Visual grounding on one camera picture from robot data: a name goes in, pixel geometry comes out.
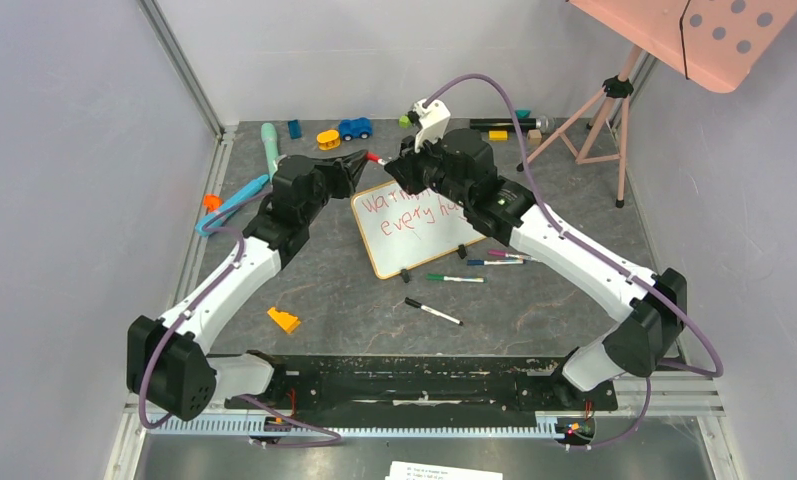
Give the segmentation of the yellow framed whiteboard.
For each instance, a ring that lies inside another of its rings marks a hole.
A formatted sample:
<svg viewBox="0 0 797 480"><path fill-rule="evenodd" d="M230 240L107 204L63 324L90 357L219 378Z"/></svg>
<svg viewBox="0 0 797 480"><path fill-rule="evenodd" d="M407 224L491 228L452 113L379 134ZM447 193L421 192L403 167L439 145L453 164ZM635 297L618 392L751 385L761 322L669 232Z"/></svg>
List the yellow framed whiteboard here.
<svg viewBox="0 0 797 480"><path fill-rule="evenodd" d="M458 204L431 190L410 195L394 181L355 194L351 209L381 280L484 239Z"/></svg>

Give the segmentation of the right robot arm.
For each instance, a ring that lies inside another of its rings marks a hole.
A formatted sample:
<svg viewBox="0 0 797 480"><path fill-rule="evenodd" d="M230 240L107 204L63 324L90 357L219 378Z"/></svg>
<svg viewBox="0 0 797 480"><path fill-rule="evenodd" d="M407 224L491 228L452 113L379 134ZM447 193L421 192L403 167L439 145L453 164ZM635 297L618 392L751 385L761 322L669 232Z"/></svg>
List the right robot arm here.
<svg viewBox="0 0 797 480"><path fill-rule="evenodd" d="M461 206L475 231L547 265L617 321L557 368L551 392L559 405L576 408L600 383L625 373L650 376L683 331L680 273L658 275L581 235L526 186L499 174L479 132L453 130L421 147L407 137L385 169L408 194L430 190Z"/></svg>

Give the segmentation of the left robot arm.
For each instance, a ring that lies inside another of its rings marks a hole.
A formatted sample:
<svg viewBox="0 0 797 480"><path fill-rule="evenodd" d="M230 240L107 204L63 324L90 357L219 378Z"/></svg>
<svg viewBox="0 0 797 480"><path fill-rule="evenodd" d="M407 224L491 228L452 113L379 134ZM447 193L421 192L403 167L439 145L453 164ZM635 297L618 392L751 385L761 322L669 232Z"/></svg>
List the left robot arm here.
<svg viewBox="0 0 797 480"><path fill-rule="evenodd" d="M184 300L157 318L140 316L127 332L126 386L143 401L183 421L212 402L251 394L264 407L280 405L287 379L258 354L211 354L225 325L310 238L309 227L332 199L351 197L369 153L283 159L256 215L235 231L225 260Z"/></svg>

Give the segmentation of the blue toy car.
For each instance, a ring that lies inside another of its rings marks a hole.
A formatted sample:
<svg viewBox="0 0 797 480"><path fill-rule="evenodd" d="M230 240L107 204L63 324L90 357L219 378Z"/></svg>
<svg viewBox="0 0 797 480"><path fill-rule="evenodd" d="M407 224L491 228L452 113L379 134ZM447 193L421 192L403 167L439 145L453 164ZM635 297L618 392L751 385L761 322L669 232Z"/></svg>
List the blue toy car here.
<svg viewBox="0 0 797 480"><path fill-rule="evenodd" d="M343 119L338 124L338 132L343 141L368 139L373 135L373 126L366 117Z"/></svg>

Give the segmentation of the dark blue block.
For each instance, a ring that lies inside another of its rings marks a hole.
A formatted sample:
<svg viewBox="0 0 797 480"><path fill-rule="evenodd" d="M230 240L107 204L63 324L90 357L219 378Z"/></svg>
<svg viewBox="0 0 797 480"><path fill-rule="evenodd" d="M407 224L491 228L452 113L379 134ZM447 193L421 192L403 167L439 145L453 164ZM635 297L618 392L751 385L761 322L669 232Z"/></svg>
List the dark blue block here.
<svg viewBox="0 0 797 480"><path fill-rule="evenodd" d="M289 132L289 138L292 140L301 139L303 137L303 132L301 128L300 121L297 119L289 120L287 122L287 128Z"/></svg>

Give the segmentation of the blue toy crayon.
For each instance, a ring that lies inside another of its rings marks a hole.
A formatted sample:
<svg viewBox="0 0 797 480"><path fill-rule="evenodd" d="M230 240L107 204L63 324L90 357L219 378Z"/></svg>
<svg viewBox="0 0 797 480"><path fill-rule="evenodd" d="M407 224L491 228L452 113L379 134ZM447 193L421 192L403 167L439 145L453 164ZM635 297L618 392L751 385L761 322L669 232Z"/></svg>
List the blue toy crayon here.
<svg viewBox="0 0 797 480"><path fill-rule="evenodd" d="M196 233L202 237L210 236L212 234L212 229L221 227L229 216L241 207L246 200L256 197L269 181L269 175L263 174L251 180L229 198L222 199L220 197L224 201L223 206L217 212L206 212L195 226Z"/></svg>

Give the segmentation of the yellow block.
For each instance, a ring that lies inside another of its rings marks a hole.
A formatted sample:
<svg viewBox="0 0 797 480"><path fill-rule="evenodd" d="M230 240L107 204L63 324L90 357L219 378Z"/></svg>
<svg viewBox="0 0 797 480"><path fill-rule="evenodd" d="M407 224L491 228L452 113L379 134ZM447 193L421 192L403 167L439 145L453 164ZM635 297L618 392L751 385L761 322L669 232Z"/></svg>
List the yellow block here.
<svg viewBox="0 0 797 480"><path fill-rule="evenodd" d="M491 142L506 142L509 138L509 134L505 130L490 130L488 132L488 139Z"/></svg>

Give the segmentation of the green capped marker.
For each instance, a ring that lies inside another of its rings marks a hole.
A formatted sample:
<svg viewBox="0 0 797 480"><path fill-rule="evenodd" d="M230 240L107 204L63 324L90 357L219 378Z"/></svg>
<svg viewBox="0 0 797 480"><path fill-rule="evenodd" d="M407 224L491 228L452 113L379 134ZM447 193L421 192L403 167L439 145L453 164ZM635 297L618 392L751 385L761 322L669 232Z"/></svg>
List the green capped marker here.
<svg viewBox="0 0 797 480"><path fill-rule="evenodd" d="M438 282L457 282L457 283L486 283L484 277L465 277L465 276L450 276L441 274L427 274L426 280Z"/></svg>

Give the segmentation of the black capped marker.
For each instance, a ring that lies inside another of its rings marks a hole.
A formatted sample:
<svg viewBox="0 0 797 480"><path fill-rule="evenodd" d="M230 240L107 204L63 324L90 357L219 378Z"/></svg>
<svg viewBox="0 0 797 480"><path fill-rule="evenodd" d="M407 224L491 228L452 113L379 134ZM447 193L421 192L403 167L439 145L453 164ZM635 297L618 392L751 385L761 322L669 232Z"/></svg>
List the black capped marker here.
<svg viewBox="0 0 797 480"><path fill-rule="evenodd" d="M436 317L445 319L445 320L447 320L447 321L449 321L449 322L451 322L451 323L453 323L455 325L464 326L464 322L462 320L457 319L457 318L455 318L455 317L453 317L453 316L451 316L449 314L446 314L446 313L444 313L444 312L442 312L440 310L437 310L437 309L435 309L435 308L433 308L433 307L431 307L431 306L429 306L427 304L424 304L424 303L422 303L422 302L420 302L418 300L412 299L410 297L405 297L404 298L404 303L406 305L412 307L412 308L419 309L419 310L427 312L427 313L429 313L431 315L434 315Z"/></svg>

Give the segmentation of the wooden block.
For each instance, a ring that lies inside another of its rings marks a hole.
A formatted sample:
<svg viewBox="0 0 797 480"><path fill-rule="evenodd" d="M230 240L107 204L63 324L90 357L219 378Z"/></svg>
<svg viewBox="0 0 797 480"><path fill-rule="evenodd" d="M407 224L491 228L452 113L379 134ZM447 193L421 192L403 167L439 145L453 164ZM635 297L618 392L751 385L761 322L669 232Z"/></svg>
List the wooden block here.
<svg viewBox="0 0 797 480"><path fill-rule="evenodd" d="M531 129L526 133L527 144L531 147L538 147L544 140L544 134L539 129Z"/></svg>

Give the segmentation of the orange small toy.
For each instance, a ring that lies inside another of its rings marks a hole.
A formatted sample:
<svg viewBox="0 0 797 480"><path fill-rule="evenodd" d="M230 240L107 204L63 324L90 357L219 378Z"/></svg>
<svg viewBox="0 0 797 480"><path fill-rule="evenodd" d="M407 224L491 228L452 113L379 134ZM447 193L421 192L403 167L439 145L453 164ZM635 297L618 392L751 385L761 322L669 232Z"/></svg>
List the orange small toy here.
<svg viewBox="0 0 797 480"><path fill-rule="evenodd" d="M217 195L207 194L203 197L202 204L208 213L212 213L219 211L224 201Z"/></svg>

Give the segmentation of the black microphone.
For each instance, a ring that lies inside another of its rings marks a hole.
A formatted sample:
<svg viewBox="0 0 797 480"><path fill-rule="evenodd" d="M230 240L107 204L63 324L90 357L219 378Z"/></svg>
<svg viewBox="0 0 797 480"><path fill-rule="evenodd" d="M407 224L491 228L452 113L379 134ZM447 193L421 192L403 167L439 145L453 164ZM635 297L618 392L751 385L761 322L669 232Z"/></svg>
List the black microphone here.
<svg viewBox="0 0 797 480"><path fill-rule="evenodd" d="M520 129L524 132L539 130L541 133L547 134L555 130L556 124L553 118L546 116L517 118L516 122L511 118L475 118L469 120L469 127L481 132L514 132L516 129Z"/></svg>

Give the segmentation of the orange wedge toy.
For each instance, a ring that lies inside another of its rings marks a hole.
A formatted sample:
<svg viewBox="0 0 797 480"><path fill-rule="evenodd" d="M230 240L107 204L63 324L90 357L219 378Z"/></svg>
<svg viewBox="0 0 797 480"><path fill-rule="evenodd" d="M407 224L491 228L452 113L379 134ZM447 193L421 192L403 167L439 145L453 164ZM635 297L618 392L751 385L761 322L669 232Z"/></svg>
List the orange wedge toy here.
<svg viewBox="0 0 797 480"><path fill-rule="evenodd" d="M278 310L276 307L269 308L267 315L286 334L292 334L301 325L301 321L297 316Z"/></svg>

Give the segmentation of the pink tripod stand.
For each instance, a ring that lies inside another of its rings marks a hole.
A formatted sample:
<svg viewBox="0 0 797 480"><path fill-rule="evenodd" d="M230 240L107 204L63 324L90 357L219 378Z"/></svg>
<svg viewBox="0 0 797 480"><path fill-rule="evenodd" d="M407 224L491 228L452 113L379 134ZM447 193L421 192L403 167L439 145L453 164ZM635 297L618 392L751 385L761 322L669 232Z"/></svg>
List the pink tripod stand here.
<svg viewBox="0 0 797 480"><path fill-rule="evenodd" d="M615 162L618 168L618 180L615 197L615 206L622 208L625 206L625 189L627 179L627 164L628 164L628 127L630 120L630 108L632 95L634 93L634 86L630 80L634 68L637 66L640 57L643 55L643 49L634 45L626 61L624 62L619 73L613 77L605 79L599 91L588 100L575 114L566 120L560 127L551 133L531 154L527 156L527 163L520 165L517 170L524 172L527 165L537 160L541 153L543 153L549 146L556 140L561 140L566 146L568 151L573 155L574 162L577 165L587 165L605 162ZM587 136L580 147L569 138L568 130L586 113L588 113L593 106L599 104L593 117L586 123L588 126ZM617 152L614 154L591 156L590 152L598 135L602 129L607 125L610 119L611 111L615 108L620 108L620 124L617 138Z"/></svg>

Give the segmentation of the pink perforated panel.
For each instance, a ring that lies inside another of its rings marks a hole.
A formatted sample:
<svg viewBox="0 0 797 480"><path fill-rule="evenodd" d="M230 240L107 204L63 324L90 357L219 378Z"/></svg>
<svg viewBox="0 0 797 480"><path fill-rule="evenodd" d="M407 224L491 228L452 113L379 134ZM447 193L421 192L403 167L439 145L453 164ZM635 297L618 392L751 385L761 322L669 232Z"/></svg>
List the pink perforated panel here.
<svg viewBox="0 0 797 480"><path fill-rule="evenodd" d="M797 0L573 0L688 80L730 93L797 14Z"/></svg>

